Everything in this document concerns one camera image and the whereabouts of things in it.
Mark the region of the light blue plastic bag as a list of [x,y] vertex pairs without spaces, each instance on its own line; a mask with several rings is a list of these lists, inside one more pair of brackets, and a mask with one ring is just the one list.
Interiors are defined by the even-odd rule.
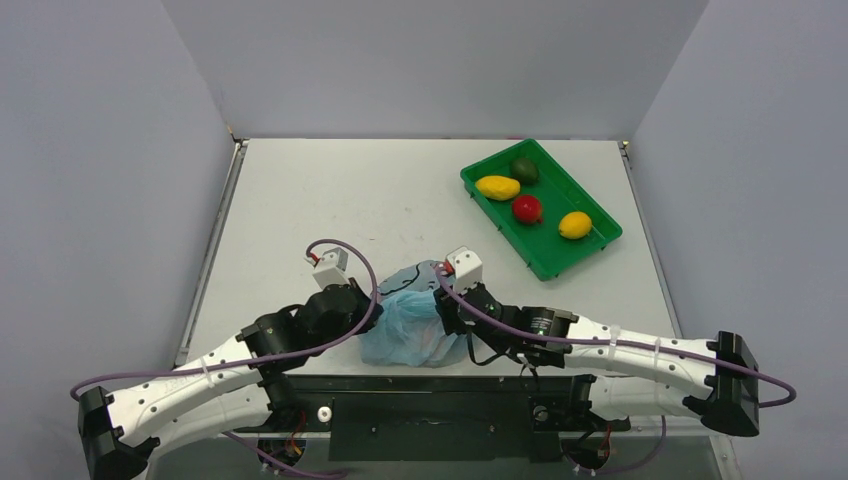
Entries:
[[436,260],[400,269],[378,286],[383,309],[359,336],[360,358],[372,366],[442,368],[467,358],[467,337],[447,334],[436,310]]

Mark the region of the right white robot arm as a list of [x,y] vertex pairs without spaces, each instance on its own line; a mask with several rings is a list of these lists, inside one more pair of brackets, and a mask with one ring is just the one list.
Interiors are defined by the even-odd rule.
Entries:
[[669,415],[731,436],[760,432],[759,367],[736,333],[707,340],[640,334],[566,310],[504,305],[482,284],[463,295],[440,287],[434,299],[447,332],[469,334],[497,357],[530,370],[608,372],[565,398],[565,416],[578,427]]

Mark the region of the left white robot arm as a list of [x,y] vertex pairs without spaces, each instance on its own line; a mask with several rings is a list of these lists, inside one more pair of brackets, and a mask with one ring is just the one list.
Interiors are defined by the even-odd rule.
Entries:
[[183,367],[79,397],[78,430],[93,479],[134,479],[149,461],[207,436],[243,428],[285,430],[304,406],[286,374],[341,337],[370,330],[377,298],[353,281],[332,284],[260,316],[222,345]]

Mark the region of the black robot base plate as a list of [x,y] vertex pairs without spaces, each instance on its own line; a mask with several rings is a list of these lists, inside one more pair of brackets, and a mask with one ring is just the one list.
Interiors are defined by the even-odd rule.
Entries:
[[242,433],[326,440],[334,462],[558,461],[629,419],[590,410],[597,379],[578,376],[290,375],[282,409]]

